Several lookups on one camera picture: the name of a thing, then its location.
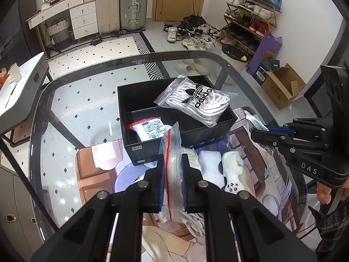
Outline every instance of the cabinet handle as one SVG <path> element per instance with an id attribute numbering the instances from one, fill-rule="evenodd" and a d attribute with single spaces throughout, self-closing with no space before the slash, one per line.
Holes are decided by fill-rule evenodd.
<path id="1" fill-rule="evenodd" d="M 16 220 L 15 215 L 7 215 L 6 218 L 8 221 L 15 221 Z"/>

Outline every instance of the beige suitcase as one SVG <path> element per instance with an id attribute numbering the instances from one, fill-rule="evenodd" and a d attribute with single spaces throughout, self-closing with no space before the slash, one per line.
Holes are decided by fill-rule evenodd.
<path id="1" fill-rule="evenodd" d="M 96 0 L 98 31 L 100 34 L 120 29 L 120 0 Z"/>

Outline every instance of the purple bag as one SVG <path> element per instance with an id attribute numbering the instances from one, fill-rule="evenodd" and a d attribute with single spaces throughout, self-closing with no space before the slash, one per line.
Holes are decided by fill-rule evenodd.
<path id="1" fill-rule="evenodd" d="M 254 75 L 258 71 L 261 62 L 264 60 L 266 52 L 269 51 L 277 54 L 281 46 L 282 37 L 274 37 L 270 31 L 267 32 L 258 46 L 256 53 L 254 53 L 251 62 L 246 67 L 246 72 L 250 75 Z"/>

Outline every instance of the red shoe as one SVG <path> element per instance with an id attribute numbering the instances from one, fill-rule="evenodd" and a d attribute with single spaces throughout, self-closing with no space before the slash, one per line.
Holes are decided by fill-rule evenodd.
<path id="1" fill-rule="evenodd" d="M 261 21 L 256 21 L 256 22 L 258 24 L 258 29 L 256 30 L 256 34 L 258 34 L 261 37 L 264 37 L 264 35 L 269 31 L 268 25 Z"/>
<path id="2" fill-rule="evenodd" d="M 252 30 L 253 32 L 256 32 L 258 27 L 259 27 L 259 24 L 257 23 L 258 21 L 253 19 L 251 21 L 251 24 L 250 24 L 250 30 Z"/>

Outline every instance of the suitcase handle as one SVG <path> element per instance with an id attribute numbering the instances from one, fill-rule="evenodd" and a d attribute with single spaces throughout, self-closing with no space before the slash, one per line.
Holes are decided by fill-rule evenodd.
<path id="1" fill-rule="evenodd" d="M 137 10 L 135 10 L 134 12 L 136 13 L 136 12 L 139 12 L 139 3 L 137 3 L 137 2 L 134 2 L 135 4 L 136 4 L 136 6 L 137 6 Z"/>

